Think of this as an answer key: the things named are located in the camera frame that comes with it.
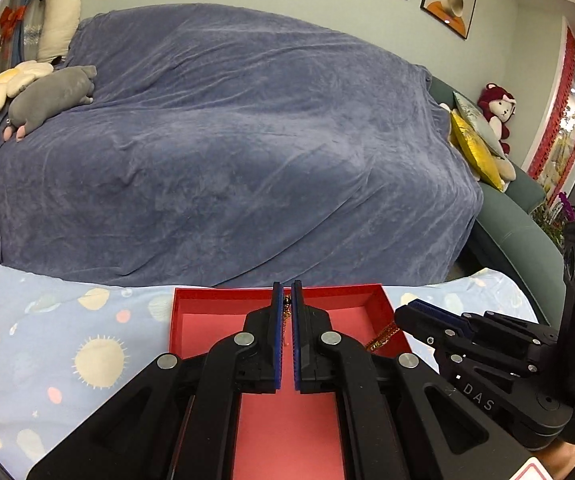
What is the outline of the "red shallow box tray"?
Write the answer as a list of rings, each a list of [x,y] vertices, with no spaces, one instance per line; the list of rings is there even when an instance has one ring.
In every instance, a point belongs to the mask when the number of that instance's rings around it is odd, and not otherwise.
[[[169,349],[198,356],[242,330],[245,316],[268,306],[266,288],[177,288]],[[307,287],[309,306],[326,310],[335,330],[368,344],[391,327],[394,309],[379,284]],[[294,384],[292,324],[283,330],[282,378],[274,394],[243,394],[232,475],[240,480],[342,479],[336,402],[331,393],[299,393]]]

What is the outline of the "dark green sofa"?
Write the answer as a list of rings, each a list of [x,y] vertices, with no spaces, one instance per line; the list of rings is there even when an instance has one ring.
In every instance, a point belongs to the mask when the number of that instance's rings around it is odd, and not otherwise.
[[[557,327],[564,310],[563,256],[533,219],[545,202],[540,185],[521,169],[505,192],[481,181],[481,211],[458,256],[463,270],[497,270],[519,286],[539,322]]]

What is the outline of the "beige plush toy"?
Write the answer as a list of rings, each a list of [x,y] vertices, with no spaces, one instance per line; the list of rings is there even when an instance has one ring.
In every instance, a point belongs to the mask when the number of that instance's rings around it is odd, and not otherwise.
[[[515,167],[507,158],[493,155],[499,176],[504,182],[513,182],[516,179]]]

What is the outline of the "gold satin cushion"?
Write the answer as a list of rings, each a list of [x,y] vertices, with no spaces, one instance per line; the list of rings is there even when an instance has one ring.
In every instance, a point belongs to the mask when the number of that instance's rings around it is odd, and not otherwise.
[[[456,110],[449,113],[450,133],[449,141],[461,153],[474,177],[503,192],[505,188],[493,155],[483,139],[460,116]]]

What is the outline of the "blue planet-print tablecloth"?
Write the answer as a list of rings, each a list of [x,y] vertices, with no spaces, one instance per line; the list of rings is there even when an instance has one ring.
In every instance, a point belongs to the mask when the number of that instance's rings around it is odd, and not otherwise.
[[[0,266],[0,463],[13,479],[30,468],[168,350],[175,287],[74,283]],[[509,278],[385,286],[393,309],[423,299],[449,312],[528,313]],[[524,450],[484,451],[473,479],[551,479]]]

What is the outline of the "grey-green cushion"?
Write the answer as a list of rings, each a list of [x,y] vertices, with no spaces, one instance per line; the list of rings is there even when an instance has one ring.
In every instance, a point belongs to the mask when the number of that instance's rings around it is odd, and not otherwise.
[[[481,110],[460,92],[452,92],[460,116],[473,128],[473,130],[485,142],[487,148],[496,156],[504,158],[504,151],[499,138],[491,128],[489,121],[484,117]]]

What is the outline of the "red-haired plush doll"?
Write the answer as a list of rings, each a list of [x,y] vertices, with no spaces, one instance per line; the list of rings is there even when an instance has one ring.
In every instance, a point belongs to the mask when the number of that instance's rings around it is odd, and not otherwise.
[[[477,105],[483,112],[490,128],[493,129],[495,137],[500,143],[504,154],[510,154],[510,144],[507,140],[510,130],[507,122],[514,116],[516,110],[516,99],[510,92],[489,82],[486,84],[477,100]]]

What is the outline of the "blue-grey velvet blanket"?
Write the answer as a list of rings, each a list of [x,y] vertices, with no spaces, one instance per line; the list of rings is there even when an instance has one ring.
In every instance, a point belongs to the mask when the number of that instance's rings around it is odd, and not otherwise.
[[[424,285],[484,196],[420,65],[272,13],[79,25],[94,99],[4,140],[0,264],[116,286]]]

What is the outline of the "grey plush toy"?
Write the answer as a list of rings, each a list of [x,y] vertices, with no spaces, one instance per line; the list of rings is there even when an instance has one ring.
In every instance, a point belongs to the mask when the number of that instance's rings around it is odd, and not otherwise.
[[[38,79],[11,102],[3,141],[21,141],[47,119],[72,107],[94,102],[94,65],[70,66]]]

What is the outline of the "cream flower-shaped pillow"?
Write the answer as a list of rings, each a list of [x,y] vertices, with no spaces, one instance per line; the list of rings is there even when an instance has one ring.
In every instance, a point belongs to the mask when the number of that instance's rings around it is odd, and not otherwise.
[[[50,63],[27,61],[0,73],[0,110],[8,99],[14,99],[32,82],[50,75],[53,70]]]

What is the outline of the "white long plush toy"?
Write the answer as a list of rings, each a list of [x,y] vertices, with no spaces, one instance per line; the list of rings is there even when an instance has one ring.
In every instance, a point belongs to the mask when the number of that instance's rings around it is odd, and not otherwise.
[[[82,0],[42,0],[44,22],[38,41],[37,61],[51,62],[65,56],[77,30]]]

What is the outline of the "red tassel curtain tie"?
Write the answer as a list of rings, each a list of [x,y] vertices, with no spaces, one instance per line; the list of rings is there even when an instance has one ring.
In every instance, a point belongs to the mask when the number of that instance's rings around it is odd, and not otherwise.
[[[11,41],[15,27],[24,20],[27,6],[6,6],[0,14],[0,52]]]

